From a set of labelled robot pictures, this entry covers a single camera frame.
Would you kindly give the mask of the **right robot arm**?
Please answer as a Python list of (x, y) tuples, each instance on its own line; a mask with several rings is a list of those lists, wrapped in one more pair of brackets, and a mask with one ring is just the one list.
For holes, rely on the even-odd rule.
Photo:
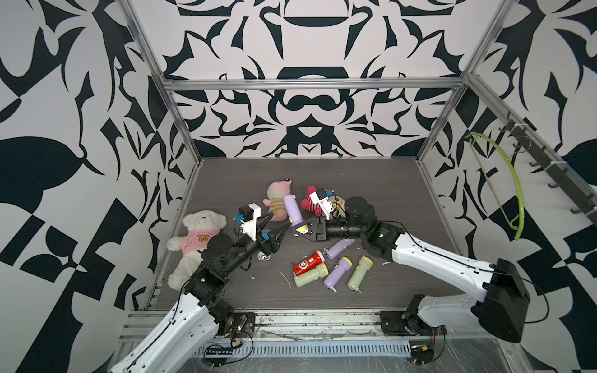
[(371, 255), (413, 267), (461, 291), (443, 297), (415, 295), (405, 311), (382, 324), (384, 334), (431, 336), (443, 326), (479, 326), (507, 342), (522, 340), (530, 295), (513, 263), (500, 259), (492, 264), (443, 250), (412, 236), (399, 222), (378, 219), (362, 197), (349, 198), (343, 214), (330, 202), (324, 205), (326, 212), (305, 220), (295, 202), (287, 203), (293, 232), (314, 242), (358, 239)]

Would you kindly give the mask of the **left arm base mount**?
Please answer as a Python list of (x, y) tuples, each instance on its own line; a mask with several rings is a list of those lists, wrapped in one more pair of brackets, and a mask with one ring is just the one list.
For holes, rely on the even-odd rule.
[(246, 334), (253, 336), (257, 324), (256, 318), (255, 312), (235, 312), (221, 323), (218, 336), (227, 337), (230, 340), (241, 338)]

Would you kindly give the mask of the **red flashlight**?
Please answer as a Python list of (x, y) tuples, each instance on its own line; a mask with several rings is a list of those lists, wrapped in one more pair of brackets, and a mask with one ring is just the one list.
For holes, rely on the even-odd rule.
[(323, 256), (323, 253), (320, 250), (317, 250), (312, 256), (304, 259), (293, 267), (294, 275), (299, 276), (324, 262), (325, 257)]

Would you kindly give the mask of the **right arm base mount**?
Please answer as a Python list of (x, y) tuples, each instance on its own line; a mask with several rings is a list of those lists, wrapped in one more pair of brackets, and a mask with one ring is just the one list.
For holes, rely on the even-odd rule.
[(395, 337), (432, 337), (446, 334), (445, 326), (433, 327), (418, 316), (418, 308), (424, 295), (415, 295), (405, 311), (382, 311), (379, 313), (382, 332)]

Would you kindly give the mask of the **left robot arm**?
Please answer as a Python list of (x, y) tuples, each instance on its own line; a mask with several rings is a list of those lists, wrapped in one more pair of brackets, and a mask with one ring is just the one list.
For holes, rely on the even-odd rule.
[(236, 242), (227, 234), (212, 237), (201, 253), (202, 263), (183, 285), (172, 309), (111, 372), (176, 372), (200, 347), (215, 337), (235, 309), (223, 299), (229, 276), (257, 252), (277, 253), (291, 227), (272, 230), (270, 216), (257, 220), (254, 239), (243, 234)]

